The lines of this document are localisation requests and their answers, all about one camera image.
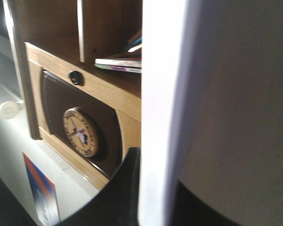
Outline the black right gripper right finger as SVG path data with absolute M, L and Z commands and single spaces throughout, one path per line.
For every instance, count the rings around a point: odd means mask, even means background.
M 222 216 L 178 182 L 172 216 L 173 226 L 236 226 L 237 223 Z

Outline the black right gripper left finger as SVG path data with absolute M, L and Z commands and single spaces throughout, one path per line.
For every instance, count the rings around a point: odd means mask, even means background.
M 60 226 L 137 226 L 141 149 L 130 147 L 104 188 Z

